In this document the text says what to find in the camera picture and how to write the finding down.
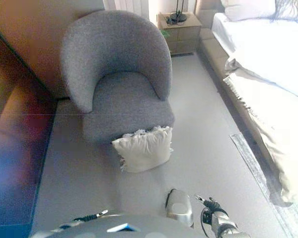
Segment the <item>rug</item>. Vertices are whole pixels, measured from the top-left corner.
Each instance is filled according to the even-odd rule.
[[[298,204],[285,203],[281,199],[281,184],[278,178],[273,175],[260,153],[256,153],[256,157],[254,156],[242,133],[234,134],[230,137],[252,172],[287,237],[298,238]]]

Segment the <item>white pillow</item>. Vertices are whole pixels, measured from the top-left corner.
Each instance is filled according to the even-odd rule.
[[[298,0],[276,0],[275,19],[298,21]]]
[[[225,14],[231,21],[265,18],[275,11],[275,0],[221,0]]]
[[[171,138],[172,128],[157,126],[150,132],[138,130],[134,134],[125,134],[112,144],[123,158],[123,170],[138,173],[169,160]]]

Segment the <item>white bedsheet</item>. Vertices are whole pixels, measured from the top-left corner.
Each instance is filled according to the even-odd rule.
[[[280,171],[285,202],[298,202],[298,97],[238,69],[225,80],[248,109]]]
[[[270,19],[231,22],[225,14],[217,13],[213,33],[230,56],[226,69],[242,67],[298,96],[297,22]]]

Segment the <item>green object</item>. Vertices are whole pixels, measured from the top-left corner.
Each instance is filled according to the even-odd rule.
[[[160,30],[164,38],[168,38],[170,34],[166,30]]]

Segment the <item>floor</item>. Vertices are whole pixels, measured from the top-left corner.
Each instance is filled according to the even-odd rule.
[[[59,102],[32,233],[102,209],[164,216],[175,187],[191,196],[196,229],[203,207],[195,193],[216,198],[253,238],[286,237],[229,137],[239,130],[205,67],[196,55],[173,57],[172,66],[174,152],[169,162],[143,173],[121,173],[110,145],[85,143],[81,116],[69,100]]]

